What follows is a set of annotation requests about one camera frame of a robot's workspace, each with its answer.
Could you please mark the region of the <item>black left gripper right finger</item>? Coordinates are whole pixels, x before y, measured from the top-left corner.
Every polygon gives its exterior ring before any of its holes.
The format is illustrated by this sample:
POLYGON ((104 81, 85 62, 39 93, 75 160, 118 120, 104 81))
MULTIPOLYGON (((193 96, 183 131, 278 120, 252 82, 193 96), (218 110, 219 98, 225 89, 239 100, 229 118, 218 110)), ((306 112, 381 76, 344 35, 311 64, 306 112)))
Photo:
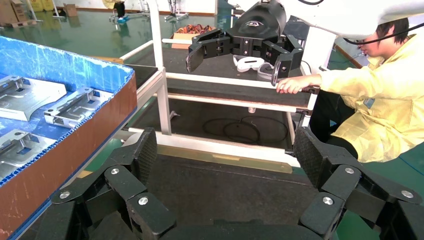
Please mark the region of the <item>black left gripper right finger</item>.
POLYGON ((345 148, 320 142, 306 127, 297 128, 293 151, 318 190, 301 226, 329 240, 350 211, 382 240, 423 238, 423 200, 415 191, 366 169, 345 148))

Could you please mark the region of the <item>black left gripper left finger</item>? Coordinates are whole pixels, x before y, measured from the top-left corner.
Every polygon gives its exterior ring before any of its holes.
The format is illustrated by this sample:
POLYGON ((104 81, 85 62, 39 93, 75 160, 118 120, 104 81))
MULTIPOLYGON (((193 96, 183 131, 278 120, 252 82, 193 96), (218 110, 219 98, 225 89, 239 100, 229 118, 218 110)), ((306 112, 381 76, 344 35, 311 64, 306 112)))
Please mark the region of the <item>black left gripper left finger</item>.
POLYGON ((116 213, 140 240, 158 240, 176 226, 176 217, 147 190, 157 159, 153 128, 138 140, 116 148, 100 168, 74 180, 51 200, 51 238, 88 240, 89 228, 116 213))

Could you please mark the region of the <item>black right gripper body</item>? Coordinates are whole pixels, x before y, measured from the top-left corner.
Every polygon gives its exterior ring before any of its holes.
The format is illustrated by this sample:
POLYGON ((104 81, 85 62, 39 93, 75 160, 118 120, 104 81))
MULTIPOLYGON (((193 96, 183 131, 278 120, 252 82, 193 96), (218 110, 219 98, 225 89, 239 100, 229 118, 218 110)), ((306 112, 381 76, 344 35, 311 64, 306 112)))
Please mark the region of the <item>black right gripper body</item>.
POLYGON ((263 43, 277 43, 286 22, 285 8, 278 1, 255 3, 226 31, 232 43, 230 52, 238 56, 265 56, 267 48, 263 43))

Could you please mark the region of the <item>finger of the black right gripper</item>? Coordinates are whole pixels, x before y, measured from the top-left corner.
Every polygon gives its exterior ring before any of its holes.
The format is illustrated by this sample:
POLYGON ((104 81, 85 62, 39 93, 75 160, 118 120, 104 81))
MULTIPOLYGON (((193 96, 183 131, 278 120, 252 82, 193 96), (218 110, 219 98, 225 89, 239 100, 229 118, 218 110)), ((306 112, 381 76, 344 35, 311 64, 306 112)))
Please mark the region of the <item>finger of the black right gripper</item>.
POLYGON ((265 40, 261 44, 261 58, 273 66, 271 85, 275 87, 279 79, 288 78, 290 71, 301 66, 304 50, 291 34, 277 42, 265 40))
POLYGON ((186 57, 186 70, 194 72, 204 59, 215 58, 231 53, 232 38, 217 28, 192 38, 186 57))

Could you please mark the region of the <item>person's bare hand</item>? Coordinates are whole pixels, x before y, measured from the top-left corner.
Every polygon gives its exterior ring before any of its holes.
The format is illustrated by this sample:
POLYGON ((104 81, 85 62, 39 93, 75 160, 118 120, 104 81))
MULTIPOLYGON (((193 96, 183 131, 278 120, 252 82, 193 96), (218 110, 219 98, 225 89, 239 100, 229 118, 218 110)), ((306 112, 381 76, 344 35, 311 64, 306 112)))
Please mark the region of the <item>person's bare hand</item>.
POLYGON ((276 85, 276 92, 280 94, 297 94, 310 86, 320 86, 322 77, 319 74, 285 78, 276 85))

